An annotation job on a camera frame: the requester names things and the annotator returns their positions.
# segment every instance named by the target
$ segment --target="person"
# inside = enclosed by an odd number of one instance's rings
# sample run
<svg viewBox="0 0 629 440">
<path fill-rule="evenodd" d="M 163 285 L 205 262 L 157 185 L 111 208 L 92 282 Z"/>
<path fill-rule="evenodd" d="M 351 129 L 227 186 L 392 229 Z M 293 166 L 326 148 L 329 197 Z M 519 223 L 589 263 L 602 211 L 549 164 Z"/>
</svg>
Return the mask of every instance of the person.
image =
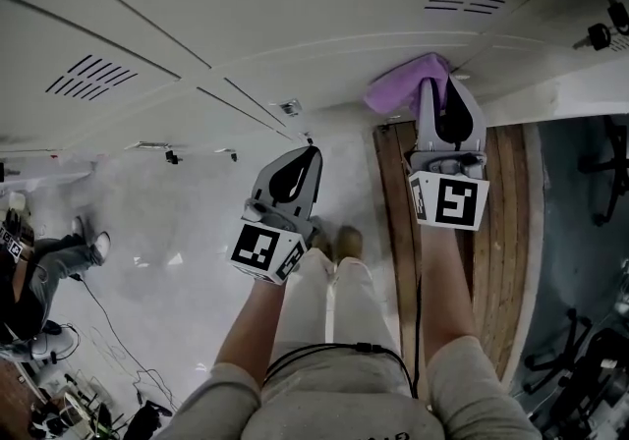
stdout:
<svg viewBox="0 0 629 440">
<path fill-rule="evenodd" d="M 17 264 L 6 248 L 0 249 L 0 358 L 11 360 L 31 359 L 31 341 L 48 319 L 59 281 L 102 265 L 111 242 L 102 232 L 88 246 L 77 217 L 72 235 L 23 245 Z"/>
<path fill-rule="evenodd" d="M 333 278 L 327 245 L 317 239 L 286 286 L 256 280 L 209 379 L 159 440 L 541 438 L 483 353 L 451 229 L 422 227 L 422 335 L 430 408 L 411 398 L 400 364 L 384 354 L 312 353 L 265 381 L 272 359 L 325 342 L 328 279 L 335 282 L 334 341 L 395 350 L 361 261 L 361 234 L 343 227 L 336 243 Z"/>
</svg>

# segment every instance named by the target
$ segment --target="white pants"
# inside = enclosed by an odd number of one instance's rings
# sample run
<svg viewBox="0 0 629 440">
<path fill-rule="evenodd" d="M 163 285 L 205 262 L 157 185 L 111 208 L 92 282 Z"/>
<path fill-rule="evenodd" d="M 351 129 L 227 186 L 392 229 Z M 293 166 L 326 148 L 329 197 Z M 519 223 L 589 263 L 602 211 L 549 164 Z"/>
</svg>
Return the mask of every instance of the white pants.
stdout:
<svg viewBox="0 0 629 440">
<path fill-rule="evenodd" d="M 333 272 L 334 264 L 318 248 L 311 248 L 293 270 L 271 362 L 297 348 L 326 342 L 327 288 Z M 379 344 L 397 352 L 365 264 L 357 258 L 345 258 L 336 276 L 333 342 Z"/>
</svg>

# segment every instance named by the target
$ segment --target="white marker cube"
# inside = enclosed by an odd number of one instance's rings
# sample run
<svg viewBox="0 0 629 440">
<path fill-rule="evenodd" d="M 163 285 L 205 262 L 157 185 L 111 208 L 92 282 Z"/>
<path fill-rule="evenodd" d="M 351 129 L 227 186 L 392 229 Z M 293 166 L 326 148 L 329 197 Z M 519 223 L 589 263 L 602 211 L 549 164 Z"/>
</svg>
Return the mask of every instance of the white marker cube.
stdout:
<svg viewBox="0 0 629 440">
<path fill-rule="evenodd" d="M 487 180 L 418 171 L 409 177 L 419 224 L 478 231 L 489 191 Z"/>
<path fill-rule="evenodd" d="M 240 220 L 238 239 L 227 250 L 227 258 L 241 272 L 281 285 L 304 253 L 301 234 Z"/>
</svg>

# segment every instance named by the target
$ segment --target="shoe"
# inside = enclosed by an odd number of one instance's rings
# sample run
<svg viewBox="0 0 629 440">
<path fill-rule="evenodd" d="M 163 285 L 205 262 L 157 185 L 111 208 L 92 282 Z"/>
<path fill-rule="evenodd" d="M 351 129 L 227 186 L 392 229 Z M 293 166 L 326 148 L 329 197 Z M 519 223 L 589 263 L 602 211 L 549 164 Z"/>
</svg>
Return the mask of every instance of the shoe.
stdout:
<svg viewBox="0 0 629 440">
<path fill-rule="evenodd" d="M 72 234 L 76 234 L 81 238 L 86 238 L 86 228 L 83 225 L 83 220 L 80 216 L 76 216 L 72 220 Z"/>
<path fill-rule="evenodd" d="M 336 236 L 336 263 L 340 263 L 343 258 L 351 256 L 359 260 L 363 256 L 363 235 L 361 232 L 349 225 L 344 225 Z"/>
<path fill-rule="evenodd" d="M 319 248 L 321 251 L 323 251 L 323 254 L 331 260 L 332 244 L 330 242 L 330 239 L 327 237 L 327 234 L 325 234 L 325 231 L 323 230 L 321 219 L 317 216 L 314 216 L 311 218 L 311 223 L 316 228 L 316 234 L 313 237 L 311 247 Z"/>
<path fill-rule="evenodd" d="M 102 265 L 107 258 L 109 249 L 111 248 L 111 240 L 109 239 L 109 234 L 107 234 L 106 232 L 101 232 L 96 237 L 96 241 L 94 241 L 93 246 L 99 255 L 100 265 Z"/>
</svg>

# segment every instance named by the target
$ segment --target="gray pants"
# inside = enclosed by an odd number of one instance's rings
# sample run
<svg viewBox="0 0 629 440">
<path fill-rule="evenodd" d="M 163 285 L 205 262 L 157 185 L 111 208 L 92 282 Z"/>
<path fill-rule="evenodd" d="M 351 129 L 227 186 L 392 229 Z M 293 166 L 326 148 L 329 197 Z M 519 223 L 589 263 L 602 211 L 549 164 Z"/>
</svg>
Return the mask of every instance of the gray pants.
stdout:
<svg viewBox="0 0 629 440">
<path fill-rule="evenodd" d="M 33 260 L 36 267 L 29 288 L 43 309 L 42 328 L 50 314 L 59 281 L 73 274 L 86 272 L 92 265 L 102 264 L 96 248 L 93 245 L 88 247 L 84 239 L 76 234 L 61 240 L 45 239 L 35 242 Z M 31 360 L 30 341 L 15 341 L 11 345 L 0 347 L 0 358 L 12 361 Z"/>
</svg>

